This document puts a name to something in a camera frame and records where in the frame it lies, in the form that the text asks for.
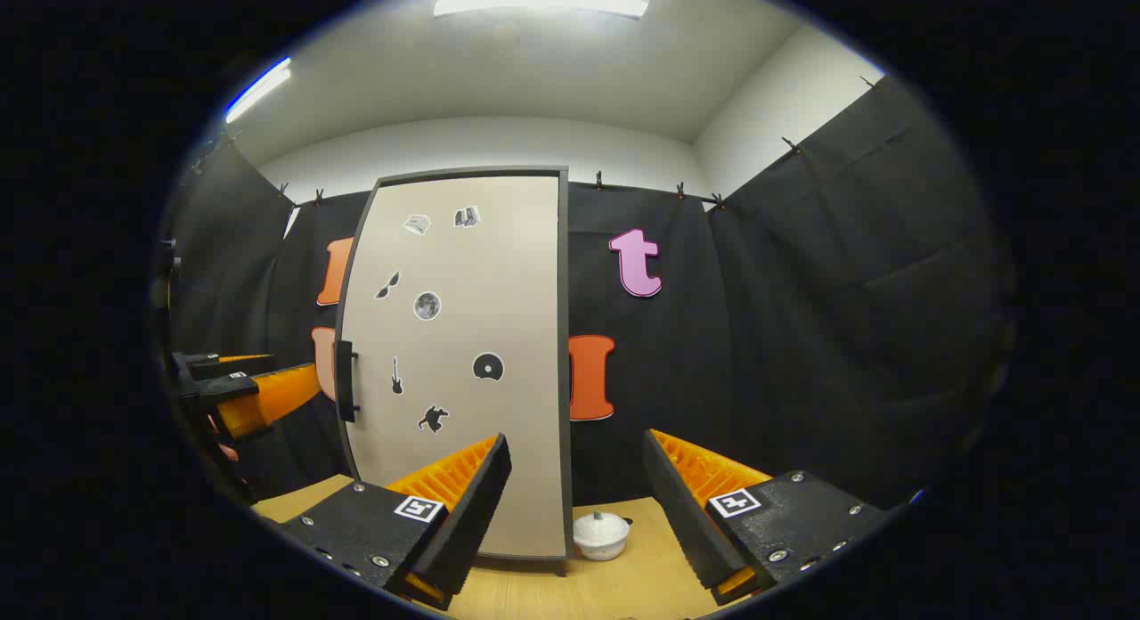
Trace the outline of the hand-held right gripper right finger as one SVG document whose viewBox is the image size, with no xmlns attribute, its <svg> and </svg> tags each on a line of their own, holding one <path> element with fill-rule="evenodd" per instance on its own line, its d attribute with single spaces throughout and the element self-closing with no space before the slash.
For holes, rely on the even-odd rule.
<svg viewBox="0 0 1140 620">
<path fill-rule="evenodd" d="M 660 430 L 643 435 L 648 484 L 718 604 L 785 592 L 891 522 L 891 511 L 806 470 L 773 478 Z"/>
</svg>

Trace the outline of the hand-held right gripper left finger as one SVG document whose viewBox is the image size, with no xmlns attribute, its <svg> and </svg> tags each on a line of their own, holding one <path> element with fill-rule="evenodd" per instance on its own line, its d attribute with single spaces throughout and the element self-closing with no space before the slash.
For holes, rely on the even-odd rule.
<svg viewBox="0 0 1140 620">
<path fill-rule="evenodd" d="M 448 609 L 467 584 L 508 483 L 503 434 L 391 486 L 329 478 L 267 501 L 272 529 L 374 592 Z"/>
</svg>

